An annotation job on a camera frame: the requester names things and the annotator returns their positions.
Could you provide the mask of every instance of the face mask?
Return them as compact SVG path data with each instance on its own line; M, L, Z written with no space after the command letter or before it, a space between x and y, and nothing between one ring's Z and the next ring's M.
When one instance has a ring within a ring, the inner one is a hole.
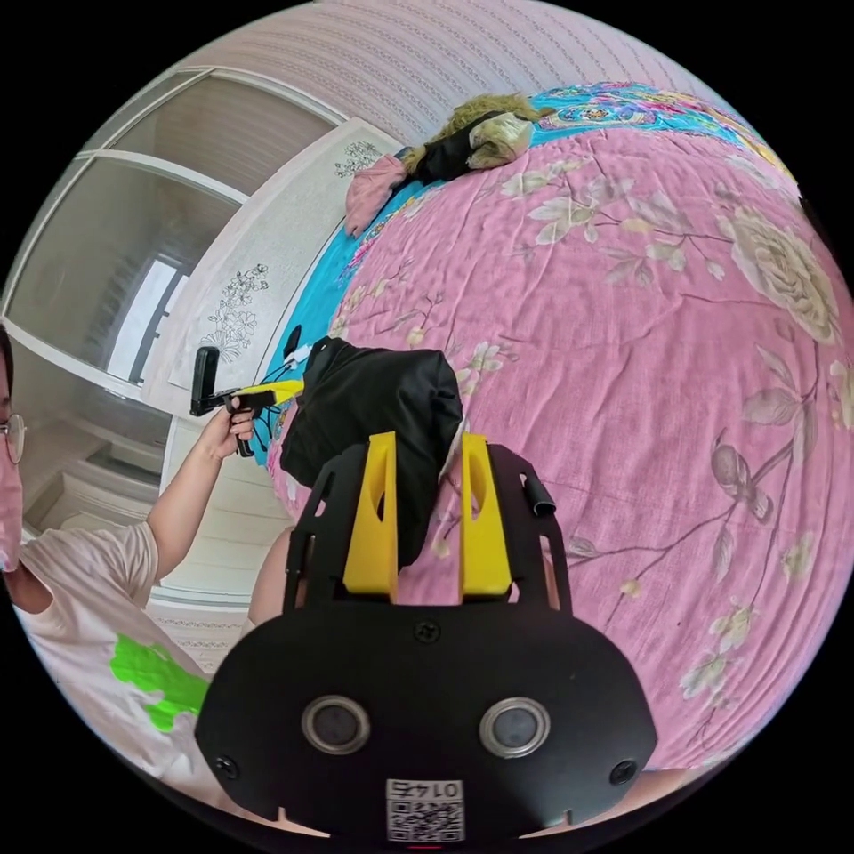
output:
M18 568L23 515L24 492L20 472L9 459L6 437L0 435L0 568L3 572L13 572Z

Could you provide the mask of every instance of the screw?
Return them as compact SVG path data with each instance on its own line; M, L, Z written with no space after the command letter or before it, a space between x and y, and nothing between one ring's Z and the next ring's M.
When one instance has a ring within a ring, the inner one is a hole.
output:
M413 631L415 639L421 643L435 643L441 634L442 630L431 620L416 623Z
M611 785L623 786L628 783L629 780L637 774L637 772L638 766L636 762L632 762L631 760L620 762L619 765L616 765L611 771Z
M239 775L238 766L233 759L228 756L217 756L214 763L216 769L227 779L236 780Z

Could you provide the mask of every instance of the yellow bracket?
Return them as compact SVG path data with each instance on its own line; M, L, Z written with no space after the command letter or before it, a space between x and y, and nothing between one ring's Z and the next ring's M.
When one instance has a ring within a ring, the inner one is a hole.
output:
M372 436L343 579L347 592L353 595L387 596L392 603L398 596L396 478L394 433Z
M460 601L504 596L512 575L486 439L464 433L461 455ZM472 498L478 507L476 519Z

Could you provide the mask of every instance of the blue bedsheet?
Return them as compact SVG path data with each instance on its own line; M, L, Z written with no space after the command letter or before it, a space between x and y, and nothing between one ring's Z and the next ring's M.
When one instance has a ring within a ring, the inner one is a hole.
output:
M717 139L749 148L760 153L775 165L780 164L767 143L743 118L735 113L723 113L715 107L676 93L661 92L651 86L638 84L601 83L589 86L570 86L550 89L531 98L535 107L554 107L557 112L535 125L531 146L577 133L606 130L613 127L634 127L648 131L676 131ZM291 333L302 327L300 345L313 344L329 333L338 306L347 292L350 281L359 268L361 257L378 236L385 223L411 199L423 195L429 187L419 182L409 184L392 197L377 215L374 223L359 238L348 238L339 231L312 272L294 313L278 345L278 354L268 367L270 379L298 379L305 363L281 373L283 350ZM276 438L277 415L268 422L257 423L252 442L255 460L266 464L267 448Z

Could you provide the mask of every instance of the glasses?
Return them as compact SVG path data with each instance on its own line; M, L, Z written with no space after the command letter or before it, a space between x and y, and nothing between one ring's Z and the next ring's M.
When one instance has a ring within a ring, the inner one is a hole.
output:
M6 437L6 450L9 452L12 465L17 465L23 456L26 429L24 419L16 414L10 415L5 424L0 424L0 436Z

